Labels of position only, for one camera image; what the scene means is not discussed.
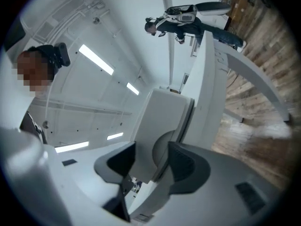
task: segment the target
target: dark trousers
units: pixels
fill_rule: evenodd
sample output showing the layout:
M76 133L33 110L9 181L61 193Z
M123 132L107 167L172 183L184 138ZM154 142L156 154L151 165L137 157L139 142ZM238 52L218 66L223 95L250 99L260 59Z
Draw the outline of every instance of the dark trousers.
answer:
M241 47L243 46L243 40L236 36L235 34L232 34L226 30L217 28L217 27L213 27L204 23L199 23L198 24L199 28L200 28L200 34L196 34L197 37L197 41L199 44L201 44L203 35L204 35L204 31L209 31L213 34L213 38L217 39L217 40L221 40L224 43L230 44L230 45L235 45L236 47Z

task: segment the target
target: black slot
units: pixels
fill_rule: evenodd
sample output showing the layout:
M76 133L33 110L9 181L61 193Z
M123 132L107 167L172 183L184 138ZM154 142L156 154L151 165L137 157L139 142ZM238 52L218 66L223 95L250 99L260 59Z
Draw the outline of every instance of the black slot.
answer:
M70 160L66 160L66 161L63 161L62 164L66 167L66 166L69 166L71 164L74 164L74 163L77 163L77 161L75 161L74 159L70 159Z

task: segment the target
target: wooden floor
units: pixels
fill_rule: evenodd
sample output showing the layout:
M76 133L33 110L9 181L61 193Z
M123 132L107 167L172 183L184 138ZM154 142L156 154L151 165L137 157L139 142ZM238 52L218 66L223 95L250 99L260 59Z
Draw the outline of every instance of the wooden floor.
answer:
M293 122L282 122L271 103L240 75L228 78L226 108L244 123L224 115L213 150L231 155L285 189L301 152L301 61L294 39L277 9L254 0L234 29L247 41L243 54L259 66L284 98Z

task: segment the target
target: shoe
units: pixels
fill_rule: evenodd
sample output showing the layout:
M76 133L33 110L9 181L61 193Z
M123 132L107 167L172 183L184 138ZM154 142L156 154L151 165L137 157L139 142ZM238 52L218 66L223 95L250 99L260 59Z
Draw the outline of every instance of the shoe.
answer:
M241 53L246 46L246 41L244 41L243 46L237 48L237 52Z

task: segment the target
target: hair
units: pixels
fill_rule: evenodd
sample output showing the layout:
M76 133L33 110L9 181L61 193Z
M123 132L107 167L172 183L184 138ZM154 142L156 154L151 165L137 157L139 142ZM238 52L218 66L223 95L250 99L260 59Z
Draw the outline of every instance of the hair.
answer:
M147 17L145 19L145 21L146 21L146 24L144 26L145 31L148 31L148 29L154 25L154 22L151 22L151 20L153 20L152 17Z
M34 52L34 51L37 51L37 48L34 47L34 46L31 46L31 47L27 50L27 52Z

